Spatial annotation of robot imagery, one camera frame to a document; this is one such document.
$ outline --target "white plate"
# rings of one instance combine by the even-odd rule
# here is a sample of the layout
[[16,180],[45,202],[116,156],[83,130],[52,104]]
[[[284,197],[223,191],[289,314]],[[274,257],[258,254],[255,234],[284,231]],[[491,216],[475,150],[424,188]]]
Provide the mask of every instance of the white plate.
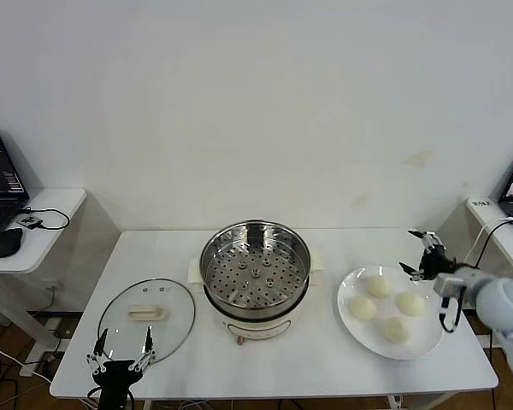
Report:
[[[392,286],[391,295],[379,299],[367,292],[367,278],[375,275],[387,278]],[[427,304],[426,314],[412,317],[398,309],[395,296],[406,290],[412,290],[424,298]],[[350,299],[356,295],[366,296],[376,304],[378,313],[374,319],[359,320],[351,314],[348,305]],[[366,348],[385,357],[398,360],[415,359],[431,352],[443,335],[439,322],[440,298],[433,291],[433,282],[411,282],[409,275],[395,267],[367,266],[356,269],[340,284],[338,304],[340,317],[354,338]],[[400,317],[410,327],[410,339],[405,343],[391,343],[380,332],[381,322],[393,316]]]

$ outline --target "wooden floor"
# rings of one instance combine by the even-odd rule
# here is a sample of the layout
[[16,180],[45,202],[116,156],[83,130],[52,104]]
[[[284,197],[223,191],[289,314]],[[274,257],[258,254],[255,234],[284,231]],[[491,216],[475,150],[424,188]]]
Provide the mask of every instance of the wooden floor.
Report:
[[[479,325],[478,321],[471,319],[472,326],[475,332],[486,332]],[[58,329],[58,336],[70,337],[74,333],[75,326],[78,321],[76,319],[64,319],[61,327]],[[19,328],[12,325],[8,328],[0,329],[0,349],[4,352],[17,356],[20,360],[24,359],[30,348],[32,347],[31,339]],[[18,398],[17,406],[14,407],[14,401],[8,401],[0,406],[0,410],[48,410],[48,409],[61,409],[61,410],[82,410],[83,405],[79,401],[71,400],[57,400],[49,393],[49,385],[41,378],[22,378],[19,376],[19,366],[8,366],[11,362],[6,358],[0,358],[3,363],[3,370],[0,377],[6,380],[15,380],[18,384],[18,392],[22,393],[29,389],[34,388],[32,391]],[[511,373],[504,354],[501,349],[496,348],[493,350],[492,361],[498,378],[500,380],[499,386],[495,390],[496,408],[498,410],[513,410],[513,374]],[[49,378],[53,377],[55,369],[59,360],[53,360],[45,366],[40,365],[38,370],[43,372]],[[0,403],[11,398],[15,392],[15,383],[13,381],[2,381],[0,384]],[[409,405],[415,397],[405,397],[404,404]],[[359,410],[370,408],[388,408],[385,397],[369,397],[369,398],[354,398],[354,399],[300,399],[296,401],[283,400],[279,404],[277,400],[260,400],[260,401],[209,401],[207,404],[211,405],[215,410],[231,410],[232,405],[235,410]],[[153,409],[160,408],[175,409],[178,408],[177,401],[160,401],[153,404]],[[188,407],[193,410],[210,410],[206,404],[200,404],[201,408],[197,405]],[[137,410],[142,410],[142,402],[137,403]],[[492,410],[492,392],[477,391],[470,393],[460,393],[446,401],[442,405],[436,407],[438,410]]]

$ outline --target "perforated steamer tray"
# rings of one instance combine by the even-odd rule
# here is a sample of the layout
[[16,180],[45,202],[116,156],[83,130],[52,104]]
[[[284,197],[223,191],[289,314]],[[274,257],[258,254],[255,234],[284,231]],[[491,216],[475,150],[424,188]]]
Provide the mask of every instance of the perforated steamer tray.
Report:
[[217,232],[199,263],[205,293],[237,319],[281,316],[304,296],[310,252],[286,226],[248,220]]

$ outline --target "glass lid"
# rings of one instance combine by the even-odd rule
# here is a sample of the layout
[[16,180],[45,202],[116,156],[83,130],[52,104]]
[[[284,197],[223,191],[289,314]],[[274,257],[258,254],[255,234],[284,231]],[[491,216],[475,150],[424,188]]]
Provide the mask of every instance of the glass lid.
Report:
[[149,279],[121,292],[106,308],[97,336],[108,329],[104,353],[111,360],[138,359],[150,327],[156,360],[165,359],[186,340],[196,308],[192,295],[170,279]]

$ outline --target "small white desk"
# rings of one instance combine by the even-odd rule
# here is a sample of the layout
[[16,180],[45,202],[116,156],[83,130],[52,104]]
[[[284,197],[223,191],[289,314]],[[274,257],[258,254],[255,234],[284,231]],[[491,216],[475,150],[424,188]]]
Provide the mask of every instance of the small white desk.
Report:
[[[238,346],[217,320],[205,295],[196,303],[192,333],[166,360],[151,366],[131,388],[140,399],[240,399],[435,394],[489,389],[498,384],[481,346],[462,317],[452,335],[417,360],[390,360],[367,350],[342,324],[336,306],[341,279],[362,264],[417,265],[420,241],[402,229],[298,230],[319,249],[317,272],[301,317],[284,334]],[[109,302],[147,278],[187,285],[189,261],[211,231],[124,232],[110,256],[50,388],[63,398],[85,397],[95,387],[85,357]]]
[[[33,209],[55,208],[59,209],[69,218],[74,216],[81,203],[86,198],[86,192],[82,189],[42,189],[30,190],[31,197],[27,207]],[[49,212],[38,214],[47,226],[64,225],[65,219],[57,213]],[[23,229],[21,248],[11,256],[0,258],[0,274],[27,274],[34,271],[48,254],[51,247],[61,235],[60,231],[46,231],[43,229],[29,230],[15,222],[9,227]],[[0,285],[0,318],[7,318],[18,325],[37,343],[27,357],[27,361],[39,360],[45,350],[54,350],[59,339],[53,336],[50,328],[44,328],[37,320],[29,315],[23,306],[16,303],[17,296],[11,295]],[[60,346],[60,350],[66,348],[66,343]],[[30,376],[30,372],[21,371],[21,375]]]

